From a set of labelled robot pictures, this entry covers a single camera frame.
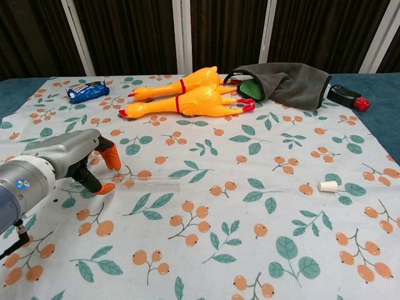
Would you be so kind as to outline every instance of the green object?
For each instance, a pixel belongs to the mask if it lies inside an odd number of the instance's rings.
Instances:
[[[263,99],[261,88],[254,79],[243,81],[239,86],[238,93],[245,97],[253,98],[256,101],[261,101]]]

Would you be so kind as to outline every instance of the tablecloth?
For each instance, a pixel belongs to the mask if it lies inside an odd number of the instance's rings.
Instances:
[[[123,167],[94,152],[89,169],[116,183],[112,193],[62,179],[29,211],[31,242],[2,261],[0,298],[395,299],[400,168],[351,110],[266,101],[222,118],[118,118],[132,89],[180,78],[51,79],[3,119],[2,161],[96,128]],[[68,86],[96,80],[110,95],[69,104]],[[320,181],[338,192],[318,191]],[[15,240],[8,229],[0,249]]]

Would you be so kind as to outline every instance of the red cap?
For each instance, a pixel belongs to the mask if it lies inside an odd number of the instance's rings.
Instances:
[[[369,109],[369,101],[364,98],[364,97],[358,97],[354,104],[353,107],[358,109],[359,111],[366,111],[367,109]]]

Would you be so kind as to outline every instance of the black and red object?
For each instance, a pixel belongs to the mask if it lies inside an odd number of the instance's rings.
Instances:
[[[355,108],[359,111],[366,111],[370,107],[368,99],[340,84],[331,87],[327,98],[347,108]]]

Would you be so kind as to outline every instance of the gray cloth bag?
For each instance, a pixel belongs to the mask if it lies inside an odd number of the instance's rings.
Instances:
[[[328,73],[306,64],[267,62],[238,67],[226,76],[224,83],[238,74],[253,78],[249,79],[253,82],[252,88],[248,88],[250,82],[247,80],[237,87],[240,95],[255,98],[257,101],[271,99],[292,108],[307,110],[321,106],[324,92],[331,80]]]

